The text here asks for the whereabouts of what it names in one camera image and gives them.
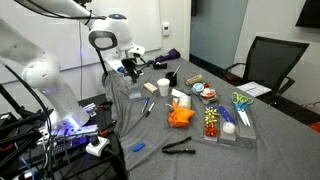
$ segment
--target gray cloth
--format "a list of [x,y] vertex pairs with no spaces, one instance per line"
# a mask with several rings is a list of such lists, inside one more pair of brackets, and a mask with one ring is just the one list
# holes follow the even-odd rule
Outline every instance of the gray cloth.
[[[257,139],[251,148],[214,143],[203,139],[205,105],[192,95],[192,109],[196,113],[185,128],[171,128],[167,122],[172,97],[161,97],[143,88],[165,77],[178,65],[176,89],[190,92],[185,79],[202,74],[205,81],[220,94],[220,105],[232,110],[231,94],[235,87],[207,71],[182,59],[168,62],[168,69],[144,69],[139,77],[142,98],[130,100],[121,77],[111,72],[106,80],[106,95],[114,101],[113,118],[117,119],[116,133],[124,151],[130,179],[320,179],[320,136],[318,133],[282,112],[255,99],[251,108]],[[140,112],[145,98],[155,102],[149,117]],[[161,148],[191,136],[192,140],[174,147],[197,150],[196,154],[168,155]],[[131,149],[139,143],[145,147],[138,152]]]

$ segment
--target white paper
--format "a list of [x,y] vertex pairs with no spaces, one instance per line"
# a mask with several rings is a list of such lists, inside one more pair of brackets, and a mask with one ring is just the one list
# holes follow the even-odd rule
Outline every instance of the white paper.
[[264,87],[256,82],[249,82],[247,84],[238,86],[237,88],[250,94],[253,97],[257,97],[271,91],[271,89]]

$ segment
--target scissors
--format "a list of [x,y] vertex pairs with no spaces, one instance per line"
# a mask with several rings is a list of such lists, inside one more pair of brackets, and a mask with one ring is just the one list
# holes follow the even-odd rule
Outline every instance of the scissors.
[[246,113],[246,108],[253,103],[252,98],[248,98],[237,92],[232,93],[232,102],[238,111],[240,118],[245,126],[250,126],[250,121]]

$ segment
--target black office chair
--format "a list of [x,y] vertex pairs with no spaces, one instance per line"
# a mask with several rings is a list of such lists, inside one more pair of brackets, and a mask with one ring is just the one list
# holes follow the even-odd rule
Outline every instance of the black office chair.
[[[224,70],[225,77],[231,84],[244,84],[254,81],[272,91],[272,104],[277,104],[277,97],[294,84],[287,75],[297,64],[308,48],[308,43],[290,42],[257,36],[249,50],[246,63],[236,63]],[[246,65],[242,78],[230,77],[229,70],[238,65]],[[283,80],[288,81],[281,87]]]

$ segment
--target chair backrest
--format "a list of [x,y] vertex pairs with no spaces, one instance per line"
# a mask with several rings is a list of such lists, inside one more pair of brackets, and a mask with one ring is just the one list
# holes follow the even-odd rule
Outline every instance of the chair backrest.
[[248,53],[243,78],[278,91],[308,46],[308,43],[257,36]]

